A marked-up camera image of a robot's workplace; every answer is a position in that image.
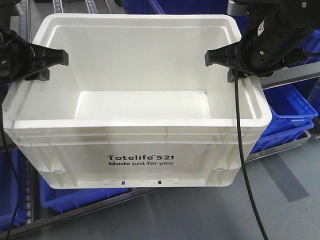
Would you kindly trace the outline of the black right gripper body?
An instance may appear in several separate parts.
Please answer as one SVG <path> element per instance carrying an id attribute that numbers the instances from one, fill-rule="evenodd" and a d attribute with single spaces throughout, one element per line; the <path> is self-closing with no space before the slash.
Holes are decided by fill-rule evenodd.
<path id="1" fill-rule="evenodd" d="M 237 75 L 259 77 L 299 63 L 307 55 L 298 45 L 308 37 L 306 27 L 290 24 L 250 24 L 241 38 L 240 54 L 237 62 Z"/>

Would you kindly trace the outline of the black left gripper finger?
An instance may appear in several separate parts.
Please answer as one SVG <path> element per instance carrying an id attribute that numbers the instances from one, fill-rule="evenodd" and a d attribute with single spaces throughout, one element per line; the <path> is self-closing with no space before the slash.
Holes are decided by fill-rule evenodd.
<path id="1" fill-rule="evenodd" d="M 35 74 L 27 76 L 24 80 L 25 81 L 36 81 L 36 80 L 49 81 L 50 80 L 50 71 L 49 71 L 49 69 L 41 70 Z"/>
<path id="2" fill-rule="evenodd" d="M 55 65 L 69 65 L 69 55 L 63 49 L 53 49 L 41 45 L 29 44 L 33 51 L 33 68 L 50 68 Z"/>

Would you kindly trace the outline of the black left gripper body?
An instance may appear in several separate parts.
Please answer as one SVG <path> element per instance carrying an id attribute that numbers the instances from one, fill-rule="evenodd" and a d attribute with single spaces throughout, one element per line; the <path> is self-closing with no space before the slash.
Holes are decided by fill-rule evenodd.
<path id="1" fill-rule="evenodd" d="M 31 81 L 36 72 L 37 46 L 22 39 L 9 28 L 0 28 L 0 84 Z"/>

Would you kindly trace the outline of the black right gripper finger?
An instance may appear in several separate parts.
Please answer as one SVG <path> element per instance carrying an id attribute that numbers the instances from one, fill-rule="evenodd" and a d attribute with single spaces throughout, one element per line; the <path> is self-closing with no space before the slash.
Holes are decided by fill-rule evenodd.
<path id="1" fill-rule="evenodd" d="M 230 68 L 227 72 L 227 82 L 234 83 L 236 79 L 244 79 L 248 76 L 250 76 L 249 73 Z"/>
<path id="2" fill-rule="evenodd" d="M 213 64 L 221 65 L 228 68 L 240 67 L 241 57 L 239 44 L 229 44 L 217 49 L 207 50 L 204 55 L 205 66 Z"/>

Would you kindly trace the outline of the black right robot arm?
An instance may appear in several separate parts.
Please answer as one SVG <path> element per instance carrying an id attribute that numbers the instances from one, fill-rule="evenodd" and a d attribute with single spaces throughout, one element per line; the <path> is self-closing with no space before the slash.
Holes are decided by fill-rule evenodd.
<path id="1" fill-rule="evenodd" d="M 249 24 L 241 39 L 208 50 L 204 55 L 207 67 L 218 64 L 229 68 L 230 83 L 252 75 L 270 76 L 319 55 L 300 46 L 320 27 L 318 0 L 238 0 L 236 3 L 248 6 Z"/>

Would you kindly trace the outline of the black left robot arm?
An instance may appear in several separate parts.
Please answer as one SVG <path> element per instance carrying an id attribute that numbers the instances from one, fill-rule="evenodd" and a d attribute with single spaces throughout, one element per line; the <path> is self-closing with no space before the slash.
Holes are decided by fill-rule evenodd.
<path id="1" fill-rule="evenodd" d="M 21 10 L 19 0 L 0 2 L 0 84 L 21 80 L 48 81 L 50 67 L 68 66 L 69 55 L 63 49 L 52 49 L 30 43 L 10 29 L 11 17 Z"/>

